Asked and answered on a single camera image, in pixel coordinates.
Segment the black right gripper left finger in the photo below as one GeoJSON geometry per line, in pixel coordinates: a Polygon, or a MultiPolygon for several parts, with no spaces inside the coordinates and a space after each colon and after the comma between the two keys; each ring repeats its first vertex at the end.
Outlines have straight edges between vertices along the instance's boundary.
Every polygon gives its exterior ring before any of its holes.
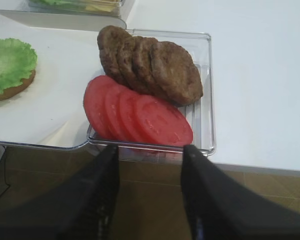
{"type": "Polygon", "coordinates": [[[119,148],[31,201],[0,212],[0,240],[106,240],[120,187],[119,148]]]}

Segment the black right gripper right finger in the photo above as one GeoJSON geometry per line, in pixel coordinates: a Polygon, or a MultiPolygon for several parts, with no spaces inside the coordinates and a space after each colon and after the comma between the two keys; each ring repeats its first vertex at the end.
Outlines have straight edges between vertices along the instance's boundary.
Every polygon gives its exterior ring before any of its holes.
{"type": "Polygon", "coordinates": [[[194,145],[183,148],[180,181],[193,240],[300,240],[300,213],[239,184],[194,145]]]}

